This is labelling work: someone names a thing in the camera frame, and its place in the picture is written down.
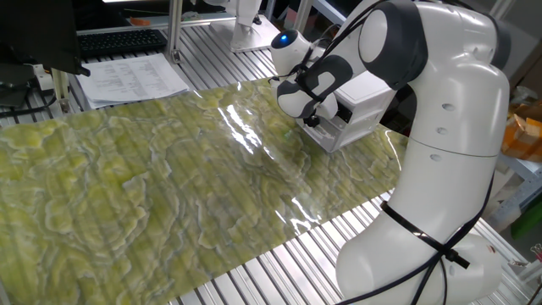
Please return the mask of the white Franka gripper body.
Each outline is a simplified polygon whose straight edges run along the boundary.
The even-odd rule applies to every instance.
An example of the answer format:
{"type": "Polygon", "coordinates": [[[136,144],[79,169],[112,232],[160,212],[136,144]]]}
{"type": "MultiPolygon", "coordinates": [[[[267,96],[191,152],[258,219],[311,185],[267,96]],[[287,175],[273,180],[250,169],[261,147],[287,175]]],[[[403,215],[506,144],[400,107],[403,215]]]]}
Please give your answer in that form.
{"type": "Polygon", "coordinates": [[[338,112],[338,103],[334,93],[330,93],[316,108],[316,115],[326,120],[333,119],[338,112]]]}

